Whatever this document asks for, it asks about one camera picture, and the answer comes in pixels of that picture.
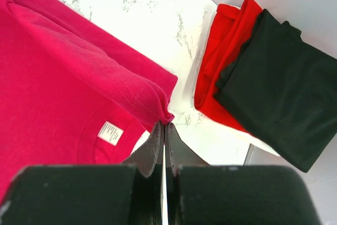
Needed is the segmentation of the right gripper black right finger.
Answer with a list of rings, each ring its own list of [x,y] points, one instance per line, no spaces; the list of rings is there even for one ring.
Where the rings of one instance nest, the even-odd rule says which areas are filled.
[[[190,149],[180,138],[173,123],[165,126],[165,166],[168,223],[180,224],[179,166],[208,166],[209,164]]]

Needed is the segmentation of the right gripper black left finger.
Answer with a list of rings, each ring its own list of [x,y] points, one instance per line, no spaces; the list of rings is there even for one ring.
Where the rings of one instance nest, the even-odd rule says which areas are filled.
[[[128,224],[162,224],[164,125],[154,124],[150,136],[123,164],[137,167]]]

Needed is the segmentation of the crimson red t shirt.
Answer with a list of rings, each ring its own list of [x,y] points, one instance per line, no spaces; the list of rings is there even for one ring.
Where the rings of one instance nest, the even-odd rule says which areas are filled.
[[[29,165],[122,162],[176,83],[58,0],[1,0],[1,194]]]

